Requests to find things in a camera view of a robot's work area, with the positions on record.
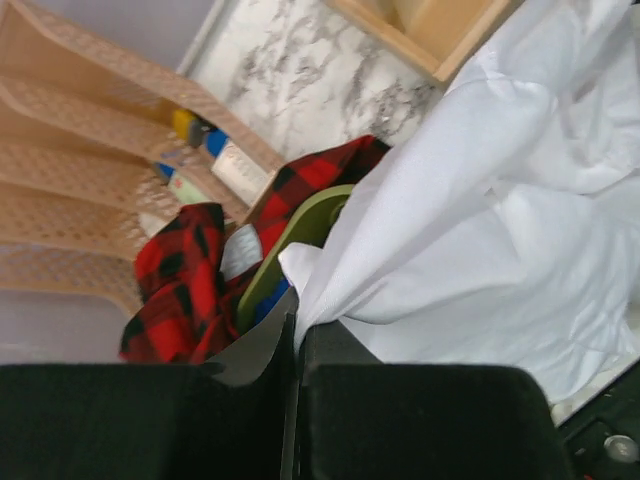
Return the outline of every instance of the marble surface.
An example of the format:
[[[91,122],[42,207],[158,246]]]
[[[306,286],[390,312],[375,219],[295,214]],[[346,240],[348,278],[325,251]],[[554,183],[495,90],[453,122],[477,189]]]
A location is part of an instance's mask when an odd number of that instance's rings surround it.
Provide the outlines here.
[[[365,133],[397,144],[440,98],[322,0],[238,0],[193,78],[288,160]]]

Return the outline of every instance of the beige storage rack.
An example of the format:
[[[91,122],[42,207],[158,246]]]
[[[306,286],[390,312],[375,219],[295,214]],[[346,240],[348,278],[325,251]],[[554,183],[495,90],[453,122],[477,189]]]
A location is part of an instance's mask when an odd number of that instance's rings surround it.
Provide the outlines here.
[[[0,20],[0,288],[98,295],[140,307],[132,260],[142,217],[179,202],[161,161],[242,224],[245,205],[179,140],[186,108],[225,131],[267,173],[283,159],[198,84],[22,0]]]

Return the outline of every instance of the yellow cap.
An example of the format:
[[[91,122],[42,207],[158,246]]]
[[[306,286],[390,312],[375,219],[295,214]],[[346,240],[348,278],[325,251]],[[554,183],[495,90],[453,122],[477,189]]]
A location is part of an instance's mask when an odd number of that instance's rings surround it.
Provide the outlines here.
[[[185,142],[189,141],[189,131],[191,123],[196,120],[196,117],[189,110],[180,109],[173,112],[173,129]]]

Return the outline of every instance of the red and black flannel shirt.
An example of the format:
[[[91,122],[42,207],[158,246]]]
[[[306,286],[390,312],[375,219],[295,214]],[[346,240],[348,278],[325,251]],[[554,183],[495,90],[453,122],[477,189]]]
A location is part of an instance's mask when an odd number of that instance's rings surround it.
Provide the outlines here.
[[[282,167],[253,223],[263,256],[305,200],[328,187],[357,183],[388,149],[365,136]],[[224,242],[221,206],[202,203],[183,207],[145,245],[134,264],[144,306],[124,329],[122,358],[198,364],[238,338],[234,309],[260,264],[225,282],[220,272]]]

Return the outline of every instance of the white sheet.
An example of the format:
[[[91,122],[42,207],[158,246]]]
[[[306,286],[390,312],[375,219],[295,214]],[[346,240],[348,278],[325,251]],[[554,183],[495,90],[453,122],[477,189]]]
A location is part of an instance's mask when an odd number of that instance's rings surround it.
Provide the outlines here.
[[[599,198],[640,159],[629,4],[525,2],[355,188],[324,250],[280,255],[297,347],[340,318],[385,362],[516,365],[552,402],[637,351],[640,222]]]

